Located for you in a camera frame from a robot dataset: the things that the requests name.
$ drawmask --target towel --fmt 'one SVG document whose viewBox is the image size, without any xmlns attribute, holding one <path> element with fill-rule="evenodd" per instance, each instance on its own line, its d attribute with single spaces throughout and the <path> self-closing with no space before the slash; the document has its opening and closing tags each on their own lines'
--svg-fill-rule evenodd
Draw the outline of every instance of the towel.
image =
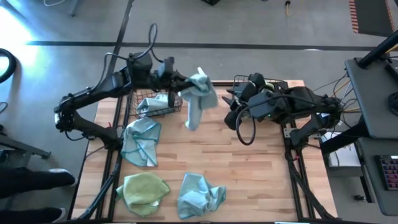
<svg viewBox="0 0 398 224">
<path fill-rule="evenodd" d="M 137 110 L 144 113 L 142 114 L 142 117 L 144 117 L 148 112 L 167 109 L 169 108 L 167 98 L 166 94 L 158 94 L 155 98 L 144 98 L 138 105 Z"/>
<path fill-rule="evenodd" d="M 116 192 L 116 200 L 123 199 L 130 212 L 146 217 L 157 211 L 160 201 L 170 192 L 170 188 L 155 174 L 143 172 L 124 177 L 124 184 Z"/>
<path fill-rule="evenodd" d="M 211 80 L 200 67 L 198 71 L 199 73 L 186 80 L 186 82 L 192 82 L 195 86 L 178 93 L 184 100 L 188 101 L 188 120 L 185 125 L 191 131 L 196 130 L 199 126 L 202 111 L 214 108 L 218 104 L 217 94 Z"/>
<path fill-rule="evenodd" d="M 148 117 L 133 121 L 124 130 L 123 158 L 136 166 L 156 166 L 155 146 L 159 142 L 160 124 Z"/>
<path fill-rule="evenodd" d="M 177 210 L 181 219 L 214 212 L 225 201 L 226 187 L 212 187 L 204 176 L 186 173 L 177 198 Z"/>
</svg>

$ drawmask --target green towel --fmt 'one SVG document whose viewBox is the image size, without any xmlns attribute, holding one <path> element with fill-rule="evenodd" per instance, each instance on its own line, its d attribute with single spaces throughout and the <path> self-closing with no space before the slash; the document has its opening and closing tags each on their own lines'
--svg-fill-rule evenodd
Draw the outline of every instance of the green towel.
<svg viewBox="0 0 398 224">
<path fill-rule="evenodd" d="M 116 192 L 116 200 L 122 198 L 130 212 L 146 217 L 157 211 L 160 201 L 170 192 L 170 188 L 155 174 L 143 172 L 125 177 L 124 184 Z"/>
</svg>

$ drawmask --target black desk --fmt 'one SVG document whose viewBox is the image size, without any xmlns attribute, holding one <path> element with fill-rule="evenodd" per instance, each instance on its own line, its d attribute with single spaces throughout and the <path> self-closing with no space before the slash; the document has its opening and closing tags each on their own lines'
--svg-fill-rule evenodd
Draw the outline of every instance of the black desk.
<svg viewBox="0 0 398 224">
<path fill-rule="evenodd" d="M 347 60 L 345 65 L 363 117 L 357 125 L 322 143 L 322 151 L 333 152 L 359 137 L 398 139 L 398 117 L 387 105 L 388 96 L 398 92 L 398 83 L 384 69 L 386 62 L 376 61 L 367 69 L 359 68 L 354 59 Z"/>
<path fill-rule="evenodd" d="M 364 165 L 367 168 L 381 213 L 384 215 L 398 216 L 398 191 L 384 190 L 379 169 L 374 160 L 374 156 L 377 155 L 398 156 L 398 141 L 359 138 L 357 145 L 361 157 L 365 162 Z"/>
</svg>

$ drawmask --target light blue towel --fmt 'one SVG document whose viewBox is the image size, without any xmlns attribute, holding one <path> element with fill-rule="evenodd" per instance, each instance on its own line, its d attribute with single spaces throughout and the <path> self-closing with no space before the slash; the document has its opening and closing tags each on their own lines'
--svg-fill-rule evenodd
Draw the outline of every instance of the light blue towel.
<svg viewBox="0 0 398 224">
<path fill-rule="evenodd" d="M 177 210 L 181 219 L 214 212 L 225 201 L 226 187 L 212 187 L 204 176 L 186 173 L 177 198 Z"/>
<path fill-rule="evenodd" d="M 136 166 L 156 166 L 155 146 L 159 142 L 160 124 L 145 117 L 130 123 L 124 130 L 123 158 Z"/>
<path fill-rule="evenodd" d="M 155 110 L 169 108 L 167 94 L 158 94 L 155 98 L 144 98 L 138 105 L 137 110 L 140 113 L 148 113 Z"/>
<path fill-rule="evenodd" d="M 192 75 L 186 82 L 192 82 L 195 86 L 182 90 L 179 95 L 188 101 L 188 120 L 186 127 L 194 131 L 200 124 L 201 113 L 208 108 L 214 108 L 218 104 L 216 91 L 209 77 L 198 68 L 199 73 Z"/>
</svg>

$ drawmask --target person's leg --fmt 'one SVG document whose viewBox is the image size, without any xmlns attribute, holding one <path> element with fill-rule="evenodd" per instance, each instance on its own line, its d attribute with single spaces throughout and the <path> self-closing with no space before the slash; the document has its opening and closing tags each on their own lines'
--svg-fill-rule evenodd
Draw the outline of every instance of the person's leg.
<svg viewBox="0 0 398 224">
<path fill-rule="evenodd" d="M 31 171 L 25 167 L 0 167 L 0 198 L 30 190 L 47 190 L 75 183 L 75 178 L 63 169 Z"/>
<path fill-rule="evenodd" d="M 66 215 L 64 208 L 42 208 L 25 211 L 0 210 L 0 223 L 52 223 Z"/>
</svg>

